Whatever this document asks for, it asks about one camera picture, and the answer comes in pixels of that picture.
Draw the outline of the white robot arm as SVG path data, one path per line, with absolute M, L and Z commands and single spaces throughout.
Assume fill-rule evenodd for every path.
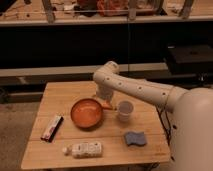
M 213 171 L 213 89 L 123 77 L 114 61 L 97 69 L 93 80 L 101 99 L 117 90 L 173 114 L 169 171 Z

